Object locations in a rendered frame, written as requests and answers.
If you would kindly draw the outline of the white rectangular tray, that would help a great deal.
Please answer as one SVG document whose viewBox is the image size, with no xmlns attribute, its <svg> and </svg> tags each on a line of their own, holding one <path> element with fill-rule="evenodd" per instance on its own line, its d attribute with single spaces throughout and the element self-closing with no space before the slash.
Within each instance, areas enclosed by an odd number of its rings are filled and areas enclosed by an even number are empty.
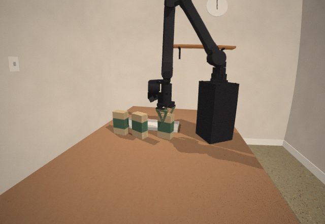
<svg viewBox="0 0 325 224">
<path fill-rule="evenodd" d="M 132 129 L 132 118 L 128 118 L 129 128 Z M 174 121 L 174 133 L 177 133 L 179 121 Z M 157 131 L 157 120 L 148 119 L 148 130 Z"/>
</svg>

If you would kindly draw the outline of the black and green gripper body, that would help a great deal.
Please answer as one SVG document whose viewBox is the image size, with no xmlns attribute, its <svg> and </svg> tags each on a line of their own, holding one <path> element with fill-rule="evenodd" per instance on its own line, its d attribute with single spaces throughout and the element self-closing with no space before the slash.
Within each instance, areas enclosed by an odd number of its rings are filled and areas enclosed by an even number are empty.
<svg viewBox="0 0 325 224">
<path fill-rule="evenodd" d="M 175 105 L 175 102 L 172 101 L 172 93 L 167 93 L 167 95 L 165 93 L 162 93 L 161 94 L 164 94 L 164 103 L 157 103 L 157 107 L 156 109 L 160 109 L 160 110 L 164 110 L 163 107 L 166 107 L 166 108 L 173 108 Z"/>
</svg>

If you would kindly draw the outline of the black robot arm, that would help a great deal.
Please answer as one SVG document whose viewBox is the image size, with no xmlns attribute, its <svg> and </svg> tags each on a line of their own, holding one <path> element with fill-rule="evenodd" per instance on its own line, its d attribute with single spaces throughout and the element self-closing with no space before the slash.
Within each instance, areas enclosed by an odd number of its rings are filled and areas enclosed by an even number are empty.
<svg viewBox="0 0 325 224">
<path fill-rule="evenodd" d="M 198 35 L 204 50 L 207 53 L 207 63 L 214 66 L 211 73 L 211 83 L 228 84 L 228 80 L 226 79 L 226 54 L 222 50 L 219 50 L 218 46 L 213 41 L 192 1 L 165 0 L 161 66 L 161 75 L 163 79 L 148 81 L 148 99 L 150 102 L 157 100 L 157 103 L 163 104 L 164 94 L 161 94 L 161 92 L 166 95 L 167 93 L 172 93 L 172 83 L 170 82 L 173 76 L 175 7 L 178 5 L 182 8 Z M 160 84 L 161 92 L 159 92 Z"/>
</svg>

